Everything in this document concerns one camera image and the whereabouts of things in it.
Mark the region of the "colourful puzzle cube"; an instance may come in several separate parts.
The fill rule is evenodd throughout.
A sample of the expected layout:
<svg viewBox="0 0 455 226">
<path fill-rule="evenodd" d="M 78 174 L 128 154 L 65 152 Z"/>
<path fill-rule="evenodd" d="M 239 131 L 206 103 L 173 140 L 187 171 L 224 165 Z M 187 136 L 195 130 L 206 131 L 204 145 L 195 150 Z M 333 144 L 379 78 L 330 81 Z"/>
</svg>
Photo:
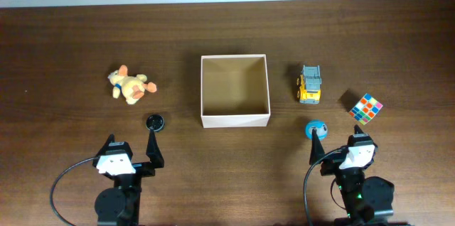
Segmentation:
<svg viewBox="0 0 455 226">
<path fill-rule="evenodd" d="M 355 106 L 348 112 L 356 121 L 362 125 L 371 122 L 383 108 L 383 104 L 372 95 L 365 93 Z"/>
</svg>

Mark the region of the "blue round toy capsule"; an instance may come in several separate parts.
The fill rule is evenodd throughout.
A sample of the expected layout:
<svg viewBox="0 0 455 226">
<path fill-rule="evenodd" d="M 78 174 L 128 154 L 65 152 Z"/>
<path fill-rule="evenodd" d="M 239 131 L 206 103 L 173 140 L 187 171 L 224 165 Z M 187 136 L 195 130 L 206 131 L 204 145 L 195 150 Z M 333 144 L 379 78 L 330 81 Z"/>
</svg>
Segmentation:
<svg viewBox="0 0 455 226">
<path fill-rule="evenodd" d="M 313 130 L 320 140 L 323 140 L 328 135 L 328 127 L 326 123 L 320 120 L 311 120 L 305 127 L 305 134 L 309 139 L 312 139 Z"/>
</svg>

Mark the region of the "yellow grey toy dump truck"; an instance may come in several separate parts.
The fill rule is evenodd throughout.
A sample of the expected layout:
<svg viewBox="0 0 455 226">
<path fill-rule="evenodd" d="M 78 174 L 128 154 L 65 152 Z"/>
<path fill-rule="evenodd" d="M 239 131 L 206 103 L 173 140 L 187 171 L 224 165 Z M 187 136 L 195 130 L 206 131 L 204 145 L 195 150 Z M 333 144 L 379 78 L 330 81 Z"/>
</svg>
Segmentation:
<svg viewBox="0 0 455 226">
<path fill-rule="evenodd" d="M 302 104 L 318 104 L 321 98 L 320 66 L 304 65 L 296 81 L 297 99 Z"/>
</svg>

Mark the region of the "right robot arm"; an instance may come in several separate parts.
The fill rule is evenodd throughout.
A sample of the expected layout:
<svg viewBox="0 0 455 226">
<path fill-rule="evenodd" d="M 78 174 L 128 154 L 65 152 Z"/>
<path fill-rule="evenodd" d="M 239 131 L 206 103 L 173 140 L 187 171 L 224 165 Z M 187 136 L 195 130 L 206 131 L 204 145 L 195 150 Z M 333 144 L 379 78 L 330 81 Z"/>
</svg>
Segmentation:
<svg viewBox="0 0 455 226">
<path fill-rule="evenodd" d="M 365 170 L 374 162 L 378 146 L 373 139 L 357 125 L 348 143 L 326 153 L 316 129 L 311 131 L 310 169 L 304 178 L 303 194 L 306 219 L 311 225 L 307 205 L 307 182 L 316 166 L 322 176 L 333 176 L 332 184 L 337 185 L 343 199 L 346 216 L 336 218 L 334 225 L 387 225 L 394 214 L 392 202 L 395 186 L 377 176 L 365 177 Z"/>
</svg>

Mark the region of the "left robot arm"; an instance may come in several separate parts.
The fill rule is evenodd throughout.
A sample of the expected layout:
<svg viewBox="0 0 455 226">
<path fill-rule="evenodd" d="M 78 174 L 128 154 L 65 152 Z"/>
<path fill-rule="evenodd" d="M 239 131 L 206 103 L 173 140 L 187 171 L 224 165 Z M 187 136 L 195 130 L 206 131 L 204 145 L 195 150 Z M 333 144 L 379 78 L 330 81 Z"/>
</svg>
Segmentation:
<svg viewBox="0 0 455 226">
<path fill-rule="evenodd" d="M 114 135 L 107 138 L 97 152 L 92 165 L 98 173 L 114 182 L 95 200 L 98 225 L 126 226 L 139 224 L 141 182 L 155 176 L 156 169 L 164 167 L 164 158 L 156 141 L 155 131 L 149 132 L 146 147 L 148 161 L 133 163 L 128 142 L 116 142 Z"/>
</svg>

